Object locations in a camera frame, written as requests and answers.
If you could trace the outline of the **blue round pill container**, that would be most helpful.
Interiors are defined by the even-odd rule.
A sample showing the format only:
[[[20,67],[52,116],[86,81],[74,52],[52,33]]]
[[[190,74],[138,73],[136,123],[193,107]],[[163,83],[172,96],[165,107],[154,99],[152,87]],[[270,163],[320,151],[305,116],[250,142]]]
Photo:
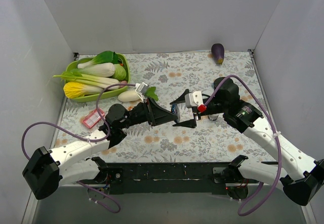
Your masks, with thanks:
[[[174,120],[175,123],[180,122],[180,111],[179,111],[179,106],[177,103],[173,103],[171,106],[171,112],[177,116],[177,119]]]

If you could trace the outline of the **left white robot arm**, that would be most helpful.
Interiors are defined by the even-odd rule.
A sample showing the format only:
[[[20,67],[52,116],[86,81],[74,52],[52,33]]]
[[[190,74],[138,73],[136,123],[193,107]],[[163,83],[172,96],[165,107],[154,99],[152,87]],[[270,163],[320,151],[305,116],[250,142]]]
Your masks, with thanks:
[[[145,122],[157,126],[176,121],[178,116],[148,98],[130,111],[121,104],[112,105],[105,120],[85,140],[49,150],[40,147],[34,151],[22,174],[36,199],[42,200],[52,195],[60,186],[72,182],[105,182],[108,172],[104,161],[88,157],[119,144],[127,135],[123,131],[125,128]]]

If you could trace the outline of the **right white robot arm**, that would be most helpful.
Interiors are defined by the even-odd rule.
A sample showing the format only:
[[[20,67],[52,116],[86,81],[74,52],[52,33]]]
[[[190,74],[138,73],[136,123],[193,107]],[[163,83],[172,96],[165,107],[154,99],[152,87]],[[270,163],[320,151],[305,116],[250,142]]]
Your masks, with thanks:
[[[176,120],[175,126],[195,128],[203,115],[222,114],[225,122],[261,146],[276,161],[277,165],[256,162],[239,155],[215,175],[219,182],[256,180],[273,185],[298,205],[306,206],[323,186],[323,160],[303,153],[280,132],[272,129],[272,123],[258,108],[241,100],[239,88],[229,77],[214,81],[215,91],[211,96],[200,91],[185,92],[171,102],[171,112],[180,115],[178,104],[192,109],[193,119]]]

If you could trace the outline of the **small silver pill bottle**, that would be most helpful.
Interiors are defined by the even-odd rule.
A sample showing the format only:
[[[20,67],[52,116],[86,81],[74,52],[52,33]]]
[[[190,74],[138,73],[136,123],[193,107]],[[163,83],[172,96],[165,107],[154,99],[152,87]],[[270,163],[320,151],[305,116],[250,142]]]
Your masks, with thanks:
[[[219,115],[218,114],[214,114],[214,115],[209,115],[208,119],[210,121],[216,121],[218,119]]]

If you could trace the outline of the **white toy radish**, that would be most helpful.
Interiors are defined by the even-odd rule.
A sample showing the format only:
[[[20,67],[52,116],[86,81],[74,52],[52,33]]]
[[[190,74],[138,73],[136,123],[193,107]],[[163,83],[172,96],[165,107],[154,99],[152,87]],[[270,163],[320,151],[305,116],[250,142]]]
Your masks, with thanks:
[[[143,94],[137,93],[135,90],[129,90],[118,95],[118,100],[121,102],[132,102],[137,100],[143,100],[144,98],[152,98],[155,101],[158,101],[158,96],[155,93],[155,91],[155,86],[149,87]]]

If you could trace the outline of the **floral table mat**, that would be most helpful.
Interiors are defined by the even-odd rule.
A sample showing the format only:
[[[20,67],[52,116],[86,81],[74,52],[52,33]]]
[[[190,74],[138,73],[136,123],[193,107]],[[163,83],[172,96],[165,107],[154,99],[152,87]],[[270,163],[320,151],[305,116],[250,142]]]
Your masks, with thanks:
[[[218,77],[234,75],[240,97],[261,108],[266,103],[248,52],[226,52],[217,65],[209,52],[127,54],[131,83],[145,82],[156,87],[158,104],[170,103],[185,89],[210,95]],[[255,161],[272,161],[258,144],[230,127],[222,117],[206,116],[196,128],[160,126],[147,123],[126,129],[127,137],[117,146],[98,153],[106,162],[216,162],[245,155]]]

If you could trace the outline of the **green toy cabbage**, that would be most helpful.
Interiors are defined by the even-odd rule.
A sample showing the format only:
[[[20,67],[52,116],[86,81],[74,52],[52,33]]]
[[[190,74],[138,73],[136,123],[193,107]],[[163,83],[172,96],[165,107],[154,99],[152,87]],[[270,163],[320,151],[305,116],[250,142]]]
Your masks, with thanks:
[[[114,64],[114,68],[115,68],[115,71],[114,71],[114,74],[111,76],[111,78],[117,79],[118,81],[125,80],[127,77],[125,68],[120,64]]]

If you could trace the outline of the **pink rectangular pill box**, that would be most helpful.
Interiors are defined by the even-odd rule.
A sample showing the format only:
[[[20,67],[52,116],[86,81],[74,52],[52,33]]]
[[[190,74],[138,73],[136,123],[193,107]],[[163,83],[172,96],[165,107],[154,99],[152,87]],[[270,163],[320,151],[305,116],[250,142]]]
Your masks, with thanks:
[[[92,127],[94,127],[100,120],[101,120],[101,116],[104,116],[105,112],[101,109],[97,110],[94,109],[93,111],[91,111],[83,120],[82,120],[82,124],[90,129]]]

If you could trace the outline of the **purple toy eggplant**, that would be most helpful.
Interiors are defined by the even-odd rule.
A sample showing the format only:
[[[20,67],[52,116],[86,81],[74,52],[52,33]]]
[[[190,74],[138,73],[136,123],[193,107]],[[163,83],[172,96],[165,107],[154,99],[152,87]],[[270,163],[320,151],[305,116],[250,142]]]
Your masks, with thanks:
[[[224,55],[225,55],[225,48],[220,43],[215,43],[211,47],[211,53],[213,56],[214,61],[221,65],[224,61]]]

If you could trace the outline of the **white toy bok choy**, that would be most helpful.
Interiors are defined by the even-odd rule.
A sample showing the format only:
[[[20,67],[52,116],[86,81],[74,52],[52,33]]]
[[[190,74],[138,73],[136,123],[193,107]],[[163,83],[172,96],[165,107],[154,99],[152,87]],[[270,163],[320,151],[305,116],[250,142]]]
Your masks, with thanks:
[[[110,77],[115,73],[115,64],[118,56],[115,52],[104,51],[87,62],[77,64],[76,69],[70,70],[75,76],[93,75],[98,77]]]

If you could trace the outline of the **yellow toy napa cabbage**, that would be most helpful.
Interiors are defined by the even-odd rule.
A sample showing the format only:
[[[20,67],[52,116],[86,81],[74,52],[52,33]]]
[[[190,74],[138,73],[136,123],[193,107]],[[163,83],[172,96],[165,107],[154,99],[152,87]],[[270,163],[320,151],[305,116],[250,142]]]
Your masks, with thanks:
[[[75,99],[86,95],[94,95],[102,92],[102,88],[92,85],[87,85],[79,82],[68,82],[64,85],[63,91],[69,99]]]

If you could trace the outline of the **green toy celery stalk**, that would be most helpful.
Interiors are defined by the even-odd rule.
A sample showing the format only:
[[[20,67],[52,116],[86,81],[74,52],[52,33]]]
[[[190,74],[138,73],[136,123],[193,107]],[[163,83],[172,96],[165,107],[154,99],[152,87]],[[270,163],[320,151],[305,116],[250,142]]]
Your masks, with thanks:
[[[99,77],[93,75],[82,74],[78,72],[65,71],[60,75],[54,75],[54,78],[61,78],[68,82],[79,82],[87,85],[97,86],[102,89],[110,86],[108,90],[119,89],[119,81],[109,77]]]

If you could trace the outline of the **green vegetable basket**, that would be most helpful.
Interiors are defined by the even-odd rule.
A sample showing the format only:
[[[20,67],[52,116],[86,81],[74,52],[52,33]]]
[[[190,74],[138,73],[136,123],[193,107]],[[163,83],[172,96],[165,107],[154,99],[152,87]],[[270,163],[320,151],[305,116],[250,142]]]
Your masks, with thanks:
[[[128,89],[130,70],[124,55],[105,51],[68,65],[60,75],[66,97],[84,103],[107,99]]]

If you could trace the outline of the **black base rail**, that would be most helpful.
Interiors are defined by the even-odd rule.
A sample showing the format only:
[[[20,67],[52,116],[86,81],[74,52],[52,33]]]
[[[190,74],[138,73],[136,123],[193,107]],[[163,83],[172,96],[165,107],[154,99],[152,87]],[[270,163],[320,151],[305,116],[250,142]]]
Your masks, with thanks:
[[[31,160],[23,177],[36,199],[44,199],[59,187],[80,181],[109,186],[113,195],[126,193],[225,194],[225,186],[249,183],[272,184],[278,163],[256,162],[239,155],[231,162],[194,163],[106,163],[88,158],[66,167],[52,160]]]

